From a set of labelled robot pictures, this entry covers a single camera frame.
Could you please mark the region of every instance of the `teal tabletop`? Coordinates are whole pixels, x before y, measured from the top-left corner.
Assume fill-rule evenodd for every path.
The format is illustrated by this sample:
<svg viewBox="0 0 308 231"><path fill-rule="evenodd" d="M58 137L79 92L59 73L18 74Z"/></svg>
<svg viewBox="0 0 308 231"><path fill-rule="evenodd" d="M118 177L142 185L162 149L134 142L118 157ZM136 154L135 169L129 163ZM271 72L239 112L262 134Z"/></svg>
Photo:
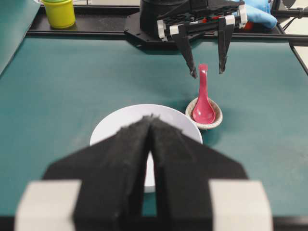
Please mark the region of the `teal tabletop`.
<svg viewBox="0 0 308 231"><path fill-rule="evenodd" d="M275 216L307 215L308 77L287 42L232 42L218 74L214 41L193 45L207 63L209 97L222 124L204 144L261 180ZM109 113L155 103L185 112L197 96L177 51L142 50L127 41L25 38L0 77L0 215L14 215L26 184L48 164L89 145ZM146 194L145 215L155 214Z"/></svg>
<svg viewBox="0 0 308 231"><path fill-rule="evenodd" d="M0 1L0 75L10 62L39 10L33 0Z"/></svg>

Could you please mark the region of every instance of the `red spoon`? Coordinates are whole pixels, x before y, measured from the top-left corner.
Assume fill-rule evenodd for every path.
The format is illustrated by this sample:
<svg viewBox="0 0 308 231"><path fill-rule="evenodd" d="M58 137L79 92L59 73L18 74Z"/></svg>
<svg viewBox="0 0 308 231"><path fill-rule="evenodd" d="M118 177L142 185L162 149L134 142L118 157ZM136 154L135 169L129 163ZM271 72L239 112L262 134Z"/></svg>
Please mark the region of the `red spoon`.
<svg viewBox="0 0 308 231"><path fill-rule="evenodd" d="M192 117L199 124L211 124L215 120L215 111L208 101L206 72L207 64L199 65L200 71L200 88L199 97L196 106L193 109Z"/></svg>

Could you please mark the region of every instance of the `black metal frame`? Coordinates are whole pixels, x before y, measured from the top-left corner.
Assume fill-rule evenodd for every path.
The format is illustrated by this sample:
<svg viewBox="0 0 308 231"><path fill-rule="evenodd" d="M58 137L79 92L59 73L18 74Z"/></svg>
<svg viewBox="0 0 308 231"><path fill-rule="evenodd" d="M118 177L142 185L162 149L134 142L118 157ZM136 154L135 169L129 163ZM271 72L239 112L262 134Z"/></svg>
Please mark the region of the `black metal frame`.
<svg viewBox="0 0 308 231"><path fill-rule="evenodd" d="M26 36L83 36L83 37L113 37L113 39L127 39L125 33L126 17L139 12L139 6L75 6L75 15L77 21L84 24L83 28L72 26L68 29L53 29L50 27L44 6L41 6ZM123 27L117 27L115 30L105 30L104 25L93 25L91 22L95 18L106 18L106 16L114 17L116 23L122 24ZM215 38L215 33L205 33L202 38ZM276 26L273 30L266 30L258 27L251 32L237 30L234 32L233 39L267 39L267 40L287 40L295 46L308 46L308 35L287 35Z"/></svg>

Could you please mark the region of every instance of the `cable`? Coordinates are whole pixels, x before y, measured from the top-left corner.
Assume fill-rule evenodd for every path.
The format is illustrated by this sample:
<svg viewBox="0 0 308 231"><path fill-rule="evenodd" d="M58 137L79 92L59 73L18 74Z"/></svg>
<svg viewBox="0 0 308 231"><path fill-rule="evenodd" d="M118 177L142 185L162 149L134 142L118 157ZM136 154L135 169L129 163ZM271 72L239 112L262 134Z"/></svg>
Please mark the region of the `cable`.
<svg viewBox="0 0 308 231"><path fill-rule="evenodd" d="M284 25L284 27L283 27L283 30L286 30L288 27L289 27L289 25L291 25L291 23L295 20L295 19L297 19L297 18L293 18L292 20L290 20L286 25Z"/></svg>
<svg viewBox="0 0 308 231"><path fill-rule="evenodd" d="M299 15L298 15L298 17L294 17L292 20L290 20L286 25L284 25L284 27L283 27L283 30L286 30L290 25L291 25L291 23L295 20L295 19L301 19L302 17L303 17L303 15L304 15L304 10L305 9L307 9L308 7L306 7L306 8L297 8L298 10L299 10Z"/></svg>

